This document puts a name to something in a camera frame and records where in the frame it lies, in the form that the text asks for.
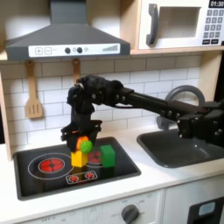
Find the black stovetop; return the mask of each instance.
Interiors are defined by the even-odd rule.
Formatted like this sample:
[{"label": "black stovetop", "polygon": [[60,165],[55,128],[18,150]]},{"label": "black stovetop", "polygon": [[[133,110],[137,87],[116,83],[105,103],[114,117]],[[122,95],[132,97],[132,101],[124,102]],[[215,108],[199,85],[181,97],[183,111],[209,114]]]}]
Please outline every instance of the black stovetop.
[{"label": "black stovetop", "polygon": [[[102,167],[100,146],[115,150],[115,167]],[[113,138],[97,139],[87,165],[72,167],[70,150],[65,145],[26,150],[14,155],[17,196],[29,200],[50,194],[72,191],[140,175],[136,165]]]}]

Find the gray faucet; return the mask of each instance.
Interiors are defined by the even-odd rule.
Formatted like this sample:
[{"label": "gray faucet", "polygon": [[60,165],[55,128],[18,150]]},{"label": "gray faucet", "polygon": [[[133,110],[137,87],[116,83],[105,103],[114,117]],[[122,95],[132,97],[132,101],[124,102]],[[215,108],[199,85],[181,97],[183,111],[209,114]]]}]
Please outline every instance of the gray faucet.
[{"label": "gray faucet", "polygon": [[[176,96],[180,93],[183,93],[183,92],[190,92],[190,93],[195,94],[199,99],[200,106],[202,106],[206,102],[205,96],[202,94],[202,92],[198,88],[193,87],[193,86],[176,87],[165,97],[165,100],[170,102],[174,98],[174,96]],[[168,130],[169,126],[173,123],[174,122],[162,117],[161,115],[157,117],[157,126],[161,130]]]}]

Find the green block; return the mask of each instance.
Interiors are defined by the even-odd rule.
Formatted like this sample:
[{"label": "green block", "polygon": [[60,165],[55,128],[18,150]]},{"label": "green block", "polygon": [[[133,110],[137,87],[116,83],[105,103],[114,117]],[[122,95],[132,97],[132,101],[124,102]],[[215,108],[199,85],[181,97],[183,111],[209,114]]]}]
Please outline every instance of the green block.
[{"label": "green block", "polygon": [[83,154],[88,154],[93,149],[91,141],[85,141],[80,145],[80,150]]},{"label": "green block", "polygon": [[116,166],[116,152],[111,145],[101,146],[101,163],[107,168]]}]

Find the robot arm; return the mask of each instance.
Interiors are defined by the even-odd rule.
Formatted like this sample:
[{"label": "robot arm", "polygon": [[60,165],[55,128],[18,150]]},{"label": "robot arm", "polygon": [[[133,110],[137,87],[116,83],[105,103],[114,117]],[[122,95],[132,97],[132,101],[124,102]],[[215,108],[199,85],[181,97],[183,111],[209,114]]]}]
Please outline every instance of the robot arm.
[{"label": "robot arm", "polygon": [[119,109],[146,109],[176,122],[180,137],[196,137],[224,147],[224,101],[207,102],[203,107],[180,101],[164,101],[136,93],[120,81],[89,75],[78,79],[69,90],[67,103],[72,106],[72,117],[71,123],[61,130],[61,140],[67,141],[71,151],[74,151],[79,137],[88,136],[94,143],[97,133],[101,131],[102,121],[91,120],[95,112],[92,103]]}]

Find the gray sink basin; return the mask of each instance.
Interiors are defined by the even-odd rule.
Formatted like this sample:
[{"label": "gray sink basin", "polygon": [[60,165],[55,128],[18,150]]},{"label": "gray sink basin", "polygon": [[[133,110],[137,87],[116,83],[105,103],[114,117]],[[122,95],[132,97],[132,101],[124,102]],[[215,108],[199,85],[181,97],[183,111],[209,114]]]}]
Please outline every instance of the gray sink basin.
[{"label": "gray sink basin", "polygon": [[176,129],[142,134],[137,142],[157,164],[167,168],[224,158],[221,147],[196,139],[181,139]]}]

